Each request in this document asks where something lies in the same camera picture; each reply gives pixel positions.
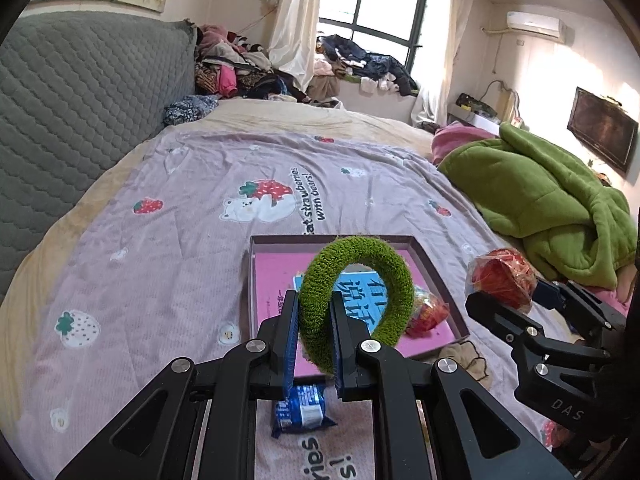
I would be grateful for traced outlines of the window with dark frame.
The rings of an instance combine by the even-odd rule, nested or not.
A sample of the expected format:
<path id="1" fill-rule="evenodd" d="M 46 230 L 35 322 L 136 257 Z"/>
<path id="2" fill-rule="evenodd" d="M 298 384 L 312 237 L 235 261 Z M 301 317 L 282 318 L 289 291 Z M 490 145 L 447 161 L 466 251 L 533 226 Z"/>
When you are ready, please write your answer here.
<path id="1" fill-rule="evenodd" d="M 317 32 L 413 66 L 427 0 L 320 0 Z"/>

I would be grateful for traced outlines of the grey quilted headboard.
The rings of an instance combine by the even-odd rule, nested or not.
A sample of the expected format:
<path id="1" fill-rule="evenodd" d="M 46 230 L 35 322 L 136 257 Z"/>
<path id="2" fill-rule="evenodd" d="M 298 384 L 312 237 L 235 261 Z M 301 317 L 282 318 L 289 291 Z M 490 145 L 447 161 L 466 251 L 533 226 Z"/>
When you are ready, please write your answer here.
<path id="1" fill-rule="evenodd" d="M 196 28 L 113 12 L 19 18 L 1 44 L 1 288 L 90 186 L 194 91 Z"/>

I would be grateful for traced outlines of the blue snack packet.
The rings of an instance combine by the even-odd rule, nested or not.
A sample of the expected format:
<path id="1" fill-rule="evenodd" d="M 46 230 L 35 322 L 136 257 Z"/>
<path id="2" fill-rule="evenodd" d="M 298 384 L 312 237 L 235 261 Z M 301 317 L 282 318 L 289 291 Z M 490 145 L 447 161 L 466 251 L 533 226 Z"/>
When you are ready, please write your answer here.
<path id="1" fill-rule="evenodd" d="M 305 432 L 336 426 L 329 418 L 324 398 L 324 385 L 299 385 L 288 390 L 284 400 L 272 404 L 271 437 L 281 434 Z"/>

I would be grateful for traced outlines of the red white candy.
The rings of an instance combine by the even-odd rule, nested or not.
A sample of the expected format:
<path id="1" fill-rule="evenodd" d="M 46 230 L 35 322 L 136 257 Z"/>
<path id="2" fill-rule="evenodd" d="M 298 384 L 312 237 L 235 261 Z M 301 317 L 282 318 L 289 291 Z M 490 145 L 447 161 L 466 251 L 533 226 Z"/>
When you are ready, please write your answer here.
<path id="1" fill-rule="evenodd" d="M 466 271 L 466 293 L 488 295 L 521 313 L 529 314 L 538 284 L 535 270 L 514 248 L 499 248 L 474 258 Z"/>

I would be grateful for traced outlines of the pile of clothes by headboard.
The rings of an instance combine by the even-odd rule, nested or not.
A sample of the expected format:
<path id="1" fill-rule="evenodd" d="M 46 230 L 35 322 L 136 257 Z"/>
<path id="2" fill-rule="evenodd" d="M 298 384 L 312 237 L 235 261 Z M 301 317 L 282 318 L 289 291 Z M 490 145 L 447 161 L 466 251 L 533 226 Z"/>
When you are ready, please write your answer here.
<path id="1" fill-rule="evenodd" d="M 260 44 L 219 25 L 195 27 L 195 90 L 221 99 L 293 99 L 310 104 L 296 79 L 271 63 Z"/>

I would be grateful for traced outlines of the clothes pile on windowsill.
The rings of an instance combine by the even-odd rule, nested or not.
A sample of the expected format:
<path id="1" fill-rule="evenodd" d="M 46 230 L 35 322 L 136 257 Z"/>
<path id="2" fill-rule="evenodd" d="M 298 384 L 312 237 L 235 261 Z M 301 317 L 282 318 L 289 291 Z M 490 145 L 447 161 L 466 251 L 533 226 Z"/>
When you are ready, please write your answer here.
<path id="1" fill-rule="evenodd" d="M 361 90 L 369 94 L 380 90 L 417 96 L 419 92 L 418 84 L 396 58 L 364 50 L 338 35 L 317 37 L 314 74 L 360 84 Z"/>

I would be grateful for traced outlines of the white curtain right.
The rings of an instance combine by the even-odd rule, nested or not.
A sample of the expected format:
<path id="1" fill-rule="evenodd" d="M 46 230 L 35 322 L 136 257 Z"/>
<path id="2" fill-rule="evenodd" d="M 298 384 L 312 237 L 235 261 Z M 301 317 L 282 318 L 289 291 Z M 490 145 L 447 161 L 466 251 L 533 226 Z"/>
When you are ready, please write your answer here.
<path id="1" fill-rule="evenodd" d="M 454 59 L 471 15 L 474 0 L 426 0 L 420 47 L 413 66 L 419 94 L 410 114 L 417 127 L 443 124 L 447 117 Z"/>

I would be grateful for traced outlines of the white curtain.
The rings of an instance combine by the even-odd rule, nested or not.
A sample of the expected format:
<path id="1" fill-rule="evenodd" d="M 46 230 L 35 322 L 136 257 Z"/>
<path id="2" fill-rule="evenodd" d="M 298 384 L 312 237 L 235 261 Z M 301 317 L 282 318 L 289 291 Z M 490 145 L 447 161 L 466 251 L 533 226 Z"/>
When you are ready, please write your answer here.
<path id="1" fill-rule="evenodd" d="M 264 0 L 276 11 L 268 44 L 271 64 L 305 90 L 314 76 L 320 0 Z"/>
<path id="2" fill-rule="evenodd" d="M 471 15 L 474 0 L 426 0 L 420 47 L 413 66 L 419 94 L 410 114 L 417 127 L 443 124 L 447 117 L 454 59 Z"/>

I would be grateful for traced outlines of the green fleece blanket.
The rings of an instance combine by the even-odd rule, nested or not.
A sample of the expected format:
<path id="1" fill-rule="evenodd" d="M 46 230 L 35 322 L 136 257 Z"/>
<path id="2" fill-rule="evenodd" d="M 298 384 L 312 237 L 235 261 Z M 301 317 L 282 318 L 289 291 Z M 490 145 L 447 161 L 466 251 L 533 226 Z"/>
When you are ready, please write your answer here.
<path id="1" fill-rule="evenodd" d="M 541 136 L 503 124 L 498 136 L 455 148 L 438 168 L 549 280 L 613 290 L 618 270 L 634 262 L 637 229 L 624 194 Z"/>

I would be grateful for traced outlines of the pink pillow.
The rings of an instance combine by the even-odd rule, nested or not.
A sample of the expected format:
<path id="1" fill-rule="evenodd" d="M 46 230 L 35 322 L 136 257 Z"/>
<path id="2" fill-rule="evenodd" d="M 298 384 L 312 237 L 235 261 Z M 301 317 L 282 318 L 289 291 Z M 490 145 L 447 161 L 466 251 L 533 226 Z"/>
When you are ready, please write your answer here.
<path id="1" fill-rule="evenodd" d="M 452 122 L 439 128 L 432 140 L 432 163 L 438 166 L 444 158 L 462 145 L 476 141 L 495 139 L 496 135 L 482 128 Z"/>

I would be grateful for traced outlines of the white air conditioner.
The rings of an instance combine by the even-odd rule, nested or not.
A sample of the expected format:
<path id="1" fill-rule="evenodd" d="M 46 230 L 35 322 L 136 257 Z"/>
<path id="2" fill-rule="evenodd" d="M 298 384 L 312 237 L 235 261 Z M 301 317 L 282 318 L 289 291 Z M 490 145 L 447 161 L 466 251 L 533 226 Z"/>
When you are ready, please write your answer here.
<path id="1" fill-rule="evenodd" d="M 541 36 L 559 44 L 564 44 L 566 39 L 565 24 L 554 16 L 510 11 L 506 14 L 506 27 L 514 32 Z"/>

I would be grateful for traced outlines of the blue patterned cloth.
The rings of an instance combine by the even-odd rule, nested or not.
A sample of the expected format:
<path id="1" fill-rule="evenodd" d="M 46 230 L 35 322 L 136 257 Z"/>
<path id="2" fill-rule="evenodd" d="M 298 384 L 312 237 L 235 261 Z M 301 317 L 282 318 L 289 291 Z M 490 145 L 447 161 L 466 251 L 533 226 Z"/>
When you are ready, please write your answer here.
<path id="1" fill-rule="evenodd" d="M 178 126 L 186 122 L 196 122 L 206 117 L 218 106 L 216 96 L 185 96 L 165 107 L 165 126 Z"/>

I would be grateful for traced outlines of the purple strawberry print sheet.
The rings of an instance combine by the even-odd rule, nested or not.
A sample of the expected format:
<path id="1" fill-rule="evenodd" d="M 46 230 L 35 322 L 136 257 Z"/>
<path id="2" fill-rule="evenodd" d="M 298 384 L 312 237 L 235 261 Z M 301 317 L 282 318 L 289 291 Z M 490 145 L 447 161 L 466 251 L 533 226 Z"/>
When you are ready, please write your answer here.
<path id="1" fill-rule="evenodd" d="M 414 285 L 384 238 L 412 236 L 470 334 L 488 340 L 466 312 L 465 281 L 469 263 L 498 238 L 440 171 L 405 150 L 300 134 L 178 132 L 157 140 L 91 223 L 44 310 L 11 441 L 26 474 L 62 479 L 172 360 L 213 361 L 257 337 L 247 312 L 255 235 L 336 237 L 308 264 L 299 290 L 289 290 L 297 299 L 292 387 L 324 385 L 336 426 L 276 439 L 272 404 L 280 400 L 258 401 L 251 479 L 377 479 L 372 404 L 337 395 L 329 305 L 343 295 L 335 283 L 352 264 L 378 274 L 386 306 L 367 330 L 396 349 Z M 491 368 L 498 379 L 487 391 L 526 428 L 514 413 L 512 360 Z"/>

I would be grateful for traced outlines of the red surprise egg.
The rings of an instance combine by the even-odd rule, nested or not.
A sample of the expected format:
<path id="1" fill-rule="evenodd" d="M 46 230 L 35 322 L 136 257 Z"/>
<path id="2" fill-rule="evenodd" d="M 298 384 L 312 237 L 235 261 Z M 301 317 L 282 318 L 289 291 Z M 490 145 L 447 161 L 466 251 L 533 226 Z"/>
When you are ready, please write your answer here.
<path id="1" fill-rule="evenodd" d="M 426 337 L 449 316 L 448 304 L 432 292 L 414 286 L 413 306 L 405 333 L 411 338 Z"/>

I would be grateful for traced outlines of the white curtain left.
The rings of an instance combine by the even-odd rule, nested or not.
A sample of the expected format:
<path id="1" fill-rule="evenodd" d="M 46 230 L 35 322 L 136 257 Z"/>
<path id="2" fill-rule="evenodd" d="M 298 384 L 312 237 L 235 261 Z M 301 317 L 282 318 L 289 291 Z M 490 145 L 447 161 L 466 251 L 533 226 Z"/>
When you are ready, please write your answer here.
<path id="1" fill-rule="evenodd" d="M 264 0 L 276 11 L 268 44 L 271 64 L 305 90 L 314 76 L 320 0 Z"/>

